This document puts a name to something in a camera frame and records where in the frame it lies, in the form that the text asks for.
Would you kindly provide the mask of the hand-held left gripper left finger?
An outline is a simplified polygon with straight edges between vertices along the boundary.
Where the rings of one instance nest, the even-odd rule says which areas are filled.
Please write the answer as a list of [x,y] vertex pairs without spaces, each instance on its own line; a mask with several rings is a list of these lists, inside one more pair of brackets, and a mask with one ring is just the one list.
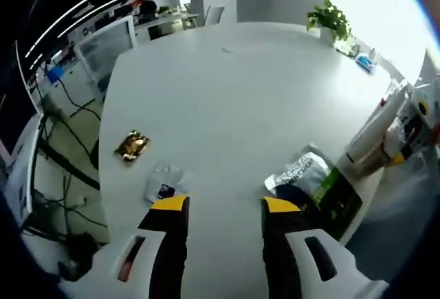
[[156,201],[137,227],[93,256],[77,281],[63,281],[68,298],[180,298],[187,258],[190,199]]

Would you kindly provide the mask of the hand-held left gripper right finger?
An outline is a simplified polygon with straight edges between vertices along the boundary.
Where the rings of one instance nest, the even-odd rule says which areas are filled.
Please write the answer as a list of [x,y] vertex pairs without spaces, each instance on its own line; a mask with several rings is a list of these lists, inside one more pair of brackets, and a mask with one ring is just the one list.
[[355,256],[321,229],[308,230],[293,203],[261,201],[263,261],[270,298],[381,298],[384,280],[371,280]]

